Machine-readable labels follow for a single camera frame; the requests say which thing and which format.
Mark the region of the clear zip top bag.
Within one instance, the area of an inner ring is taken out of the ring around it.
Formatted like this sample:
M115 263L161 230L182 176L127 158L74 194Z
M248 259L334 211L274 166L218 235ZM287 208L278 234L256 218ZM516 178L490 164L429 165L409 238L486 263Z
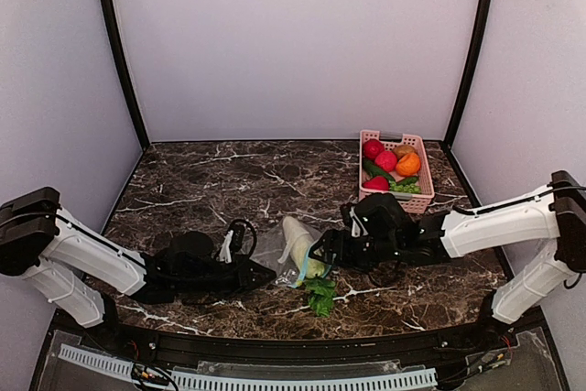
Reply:
M292 216L285 216L268 232L260 234L252 260L275 272L272 284L299 288L304 281L325 278L331 267L309 257L321 233Z

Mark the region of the green leafy lettuce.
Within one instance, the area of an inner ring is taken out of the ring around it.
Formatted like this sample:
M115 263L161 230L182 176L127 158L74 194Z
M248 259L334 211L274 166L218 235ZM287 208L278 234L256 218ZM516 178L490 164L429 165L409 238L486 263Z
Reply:
M319 317L329 317L334 305L336 283L328 278L306 279L305 289L309 292L308 305Z

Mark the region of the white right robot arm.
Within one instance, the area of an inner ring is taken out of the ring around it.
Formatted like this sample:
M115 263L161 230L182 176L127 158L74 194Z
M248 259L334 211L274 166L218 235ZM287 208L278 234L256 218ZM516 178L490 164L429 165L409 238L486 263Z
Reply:
M544 247L520 274L483 301L485 326L510 326L557 286L585 272L585 189L565 170L519 197L454 208L414 221L391 193L342 207L343 230L327 231L309 257L370 271L386 261L434 266L484 249L531 240Z

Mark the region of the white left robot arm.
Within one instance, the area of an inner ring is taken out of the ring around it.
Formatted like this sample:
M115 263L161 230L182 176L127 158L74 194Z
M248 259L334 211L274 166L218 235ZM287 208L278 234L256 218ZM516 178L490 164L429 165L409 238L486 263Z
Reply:
M189 231L150 255L116 244L92 231L60 205L51 187L1 206L1 273L28 281L48 303L65 310L83 328L116 319L114 302L86 285L81 271L143 304L167 304L179 294L240 294L276 277L256 263L255 244L245 251L251 223L230 223L221 247L210 236Z

